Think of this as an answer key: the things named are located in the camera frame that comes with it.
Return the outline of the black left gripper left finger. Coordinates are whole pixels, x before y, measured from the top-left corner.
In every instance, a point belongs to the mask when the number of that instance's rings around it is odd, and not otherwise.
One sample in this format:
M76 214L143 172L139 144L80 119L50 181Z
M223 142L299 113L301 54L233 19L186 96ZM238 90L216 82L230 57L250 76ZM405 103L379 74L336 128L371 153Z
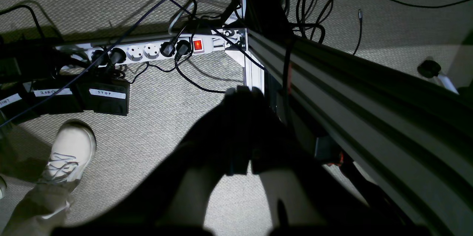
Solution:
M225 96L128 197L67 232L73 236L203 233L208 201L220 179L247 172L251 113L250 98Z

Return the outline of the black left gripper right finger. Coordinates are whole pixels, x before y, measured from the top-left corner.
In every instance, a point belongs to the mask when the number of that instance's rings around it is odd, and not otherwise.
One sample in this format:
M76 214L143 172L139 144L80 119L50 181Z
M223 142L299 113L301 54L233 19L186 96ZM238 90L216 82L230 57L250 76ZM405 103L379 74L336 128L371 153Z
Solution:
M417 236L404 224L365 206L306 153L279 117L253 88L255 128L253 172L265 189L274 235Z

